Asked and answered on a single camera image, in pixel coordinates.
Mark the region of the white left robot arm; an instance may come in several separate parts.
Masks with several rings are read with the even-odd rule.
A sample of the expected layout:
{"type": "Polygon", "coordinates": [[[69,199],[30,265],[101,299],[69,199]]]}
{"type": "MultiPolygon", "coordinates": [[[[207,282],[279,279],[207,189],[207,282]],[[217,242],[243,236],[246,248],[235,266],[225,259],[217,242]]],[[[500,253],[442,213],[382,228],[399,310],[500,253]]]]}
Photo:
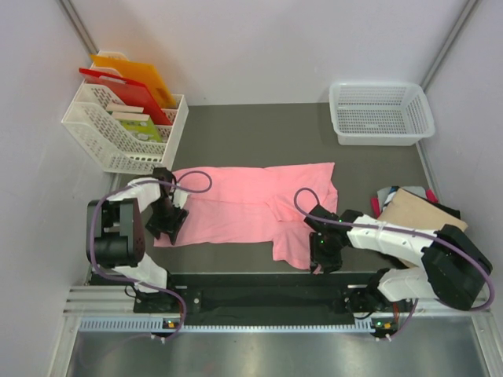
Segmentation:
{"type": "Polygon", "coordinates": [[[152,304],[164,312],[177,305],[178,292],[168,286],[169,272],[146,254],[145,231],[155,240],[166,236],[170,245],[178,238],[189,212],[174,204],[176,184],[168,169],[158,167],[102,205],[90,201],[86,209],[87,260],[135,280],[139,291],[152,293],[152,304]]]}

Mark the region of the pink t shirt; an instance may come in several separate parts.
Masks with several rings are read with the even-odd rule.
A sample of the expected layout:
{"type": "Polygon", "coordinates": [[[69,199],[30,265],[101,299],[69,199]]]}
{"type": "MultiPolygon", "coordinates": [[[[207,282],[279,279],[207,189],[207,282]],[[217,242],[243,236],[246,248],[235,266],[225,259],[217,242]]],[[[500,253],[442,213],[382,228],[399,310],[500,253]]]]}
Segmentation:
{"type": "Polygon", "coordinates": [[[311,228],[304,214],[317,203],[337,211],[333,162],[279,167],[196,167],[175,171],[196,190],[176,245],[271,242],[272,258],[310,268],[311,228]]]}

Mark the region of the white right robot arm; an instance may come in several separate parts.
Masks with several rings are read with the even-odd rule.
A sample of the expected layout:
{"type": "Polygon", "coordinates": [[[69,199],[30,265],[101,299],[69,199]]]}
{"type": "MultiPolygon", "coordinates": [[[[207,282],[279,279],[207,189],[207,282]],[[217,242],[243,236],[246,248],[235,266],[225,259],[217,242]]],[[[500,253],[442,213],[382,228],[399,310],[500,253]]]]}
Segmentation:
{"type": "Polygon", "coordinates": [[[337,217],[321,205],[307,213],[305,221],[319,233],[334,236],[341,247],[411,263],[407,269],[381,269],[370,278],[360,298],[376,311],[406,299],[434,299],[451,309],[477,311],[495,299],[492,264],[455,225],[417,230],[352,210],[337,217]]]}

